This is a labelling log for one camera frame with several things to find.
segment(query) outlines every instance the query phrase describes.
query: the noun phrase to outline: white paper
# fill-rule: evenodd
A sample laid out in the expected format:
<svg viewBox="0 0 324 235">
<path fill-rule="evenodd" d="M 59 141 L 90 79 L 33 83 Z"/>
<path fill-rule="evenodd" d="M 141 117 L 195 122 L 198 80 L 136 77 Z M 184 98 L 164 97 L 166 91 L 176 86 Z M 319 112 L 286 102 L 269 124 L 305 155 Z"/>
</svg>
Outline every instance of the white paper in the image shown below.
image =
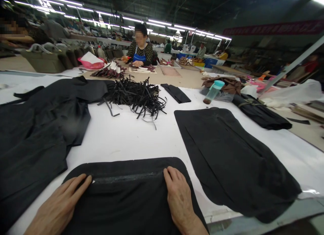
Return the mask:
<svg viewBox="0 0 324 235">
<path fill-rule="evenodd" d="M 82 58 L 81 60 L 83 61 L 87 61 L 89 63 L 102 63 L 103 61 L 99 58 L 97 58 L 95 55 L 93 55 L 91 52 L 87 52 Z"/>
</svg>

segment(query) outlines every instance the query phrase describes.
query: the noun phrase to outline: green shirt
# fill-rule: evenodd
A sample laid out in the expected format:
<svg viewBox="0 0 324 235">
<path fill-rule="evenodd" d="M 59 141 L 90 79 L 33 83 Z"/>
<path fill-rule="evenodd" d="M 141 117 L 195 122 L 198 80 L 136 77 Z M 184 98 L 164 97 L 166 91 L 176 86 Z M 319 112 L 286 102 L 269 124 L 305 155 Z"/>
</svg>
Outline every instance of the green shirt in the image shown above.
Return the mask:
<svg viewBox="0 0 324 235">
<path fill-rule="evenodd" d="M 166 44 L 164 48 L 164 53 L 171 54 L 171 49 L 172 49 L 172 44 L 171 43 Z"/>
</svg>

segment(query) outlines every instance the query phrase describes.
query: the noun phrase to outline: white plastic bag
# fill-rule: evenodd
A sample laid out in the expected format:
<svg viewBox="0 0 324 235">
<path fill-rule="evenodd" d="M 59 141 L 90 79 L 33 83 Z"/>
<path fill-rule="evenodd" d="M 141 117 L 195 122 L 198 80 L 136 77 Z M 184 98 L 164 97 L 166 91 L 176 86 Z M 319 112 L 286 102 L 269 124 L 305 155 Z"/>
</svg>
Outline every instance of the white plastic bag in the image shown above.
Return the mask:
<svg viewBox="0 0 324 235">
<path fill-rule="evenodd" d="M 321 98 L 321 96 L 321 84 L 318 81 L 309 79 L 297 86 L 264 93 L 259 98 L 269 107 L 284 107 L 290 103 L 308 103 Z"/>
</svg>

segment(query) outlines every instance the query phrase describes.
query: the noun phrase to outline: black fabric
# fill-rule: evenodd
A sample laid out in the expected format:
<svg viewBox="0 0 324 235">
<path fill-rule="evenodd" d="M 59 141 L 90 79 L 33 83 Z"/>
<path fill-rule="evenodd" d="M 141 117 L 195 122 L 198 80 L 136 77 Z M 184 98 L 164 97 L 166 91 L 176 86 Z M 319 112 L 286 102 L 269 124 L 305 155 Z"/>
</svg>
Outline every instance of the black fabric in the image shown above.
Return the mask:
<svg viewBox="0 0 324 235">
<path fill-rule="evenodd" d="M 186 177 L 194 212 L 207 229 L 184 163 L 175 157 L 86 163 L 67 180 L 82 173 L 92 184 L 78 201 L 63 234 L 180 234 L 167 202 L 163 169 L 172 166 Z"/>
<path fill-rule="evenodd" d="M 161 84 L 161 86 L 178 102 L 178 103 L 187 103 L 191 102 L 189 97 L 183 93 L 178 87 L 168 84 Z"/>
<path fill-rule="evenodd" d="M 101 99 L 109 83 L 62 79 L 15 94 L 25 103 L 0 107 L 0 234 L 67 169 L 65 158 L 81 145 L 91 118 L 88 103 Z"/>
<path fill-rule="evenodd" d="M 236 106 L 251 101 L 252 104 L 244 104 L 239 109 L 250 119 L 268 130 L 291 129 L 292 124 L 285 118 L 268 109 L 265 105 L 260 104 L 254 97 L 246 94 L 234 95 L 233 103 Z"/>
<path fill-rule="evenodd" d="M 272 151 L 227 109 L 175 111 L 195 173 L 218 205 L 269 223 L 301 192 Z"/>
</svg>

